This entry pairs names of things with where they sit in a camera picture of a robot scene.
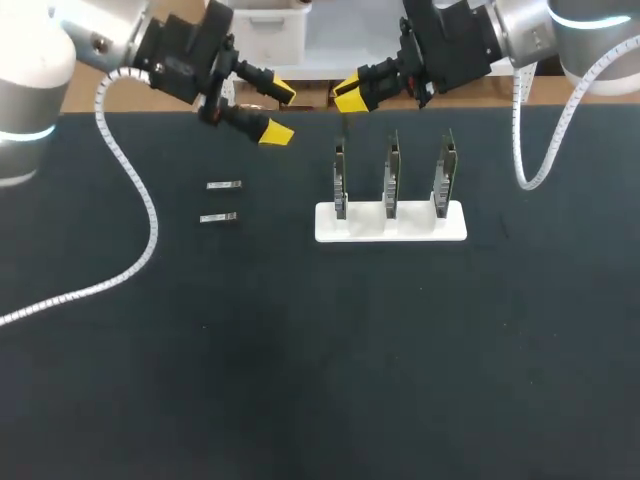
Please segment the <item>white holder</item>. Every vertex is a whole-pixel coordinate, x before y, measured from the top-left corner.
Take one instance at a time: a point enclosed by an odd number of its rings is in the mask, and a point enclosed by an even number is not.
[[[398,202],[388,220],[384,202],[349,202],[347,219],[338,220],[333,202],[316,205],[316,240],[338,242],[460,242],[467,225],[460,202],[451,202],[447,218],[438,218],[429,201]]]

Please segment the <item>small metal part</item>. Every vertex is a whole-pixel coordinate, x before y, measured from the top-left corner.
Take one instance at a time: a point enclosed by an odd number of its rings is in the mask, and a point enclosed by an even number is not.
[[[398,132],[396,132],[389,139],[389,155],[384,167],[384,206],[388,220],[395,220],[398,216],[401,163]]]
[[[336,145],[336,158],[333,163],[333,201],[338,220],[347,219],[347,168],[344,158],[344,139]]]
[[[214,223],[214,222],[234,222],[238,220],[238,213],[217,213],[215,215],[204,215],[200,217],[200,223]]]
[[[442,137],[442,149],[433,183],[433,203],[438,218],[447,218],[457,168],[458,152],[453,141],[453,133],[449,130],[449,134]]]
[[[207,190],[237,190],[240,188],[242,188],[242,180],[207,183]]]

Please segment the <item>black table surface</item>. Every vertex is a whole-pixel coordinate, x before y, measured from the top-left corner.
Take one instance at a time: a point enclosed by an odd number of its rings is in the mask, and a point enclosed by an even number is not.
[[[559,113],[526,111],[530,172]],[[395,129],[401,196],[426,198],[453,128],[456,244],[315,242],[338,115],[280,117],[287,149],[193,115],[108,120],[158,249],[125,285],[0,328],[0,478],[639,478],[639,107],[582,108],[533,193],[509,110],[351,117],[351,200],[380,197]],[[227,211],[241,222],[198,224]],[[137,259],[145,212],[92,116],[0,191],[0,234],[4,312]]]

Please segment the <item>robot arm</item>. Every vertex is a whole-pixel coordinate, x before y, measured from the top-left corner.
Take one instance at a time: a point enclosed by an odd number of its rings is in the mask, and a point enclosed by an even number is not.
[[[342,112],[375,110],[402,90],[422,108],[435,93],[488,75],[505,57],[522,68],[559,53],[577,82],[610,48],[640,33],[633,0],[492,0],[476,9],[465,0],[445,9],[431,0],[403,3],[397,58],[360,67],[336,87]],[[593,91],[624,94],[640,88],[639,81],[640,53],[634,53],[605,71]]]
[[[196,25],[175,15],[163,23],[150,1],[0,0],[0,187],[35,174],[76,59],[105,73],[143,70],[152,88],[189,104],[204,98],[203,122],[225,121],[257,143],[290,141],[291,130],[221,94],[235,73],[282,103],[295,97],[272,71],[239,60],[228,34],[233,11],[212,1]]]

